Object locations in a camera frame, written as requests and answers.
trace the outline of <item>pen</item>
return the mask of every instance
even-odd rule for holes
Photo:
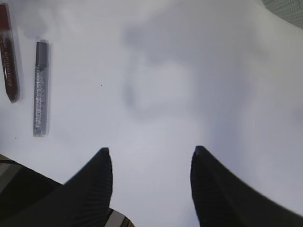
[[[18,99],[18,80],[15,68],[13,36],[9,24],[9,14],[6,4],[0,4],[0,53],[4,73],[6,94],[11,103]]]
[[[47,125],[48,44],[37,42],[34,97],[34,137],[46,135]]]

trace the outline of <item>clear plastic tube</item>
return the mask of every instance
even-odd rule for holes
[[[46,135],[47,126],[47,46],[45,52],[41,52],[41,50],[38,50],[38,44],[35,69],[34,137],[43,137]]]
[[[19,87],[11,31],[0,31],[0,61],[1,60],[6,93],[10,101],[15,103],[18,100]]]

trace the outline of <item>silver glitter pen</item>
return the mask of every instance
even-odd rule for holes
[[[34,99],[34,137],[46,135],[47,126],[48,44],[37,42]]]

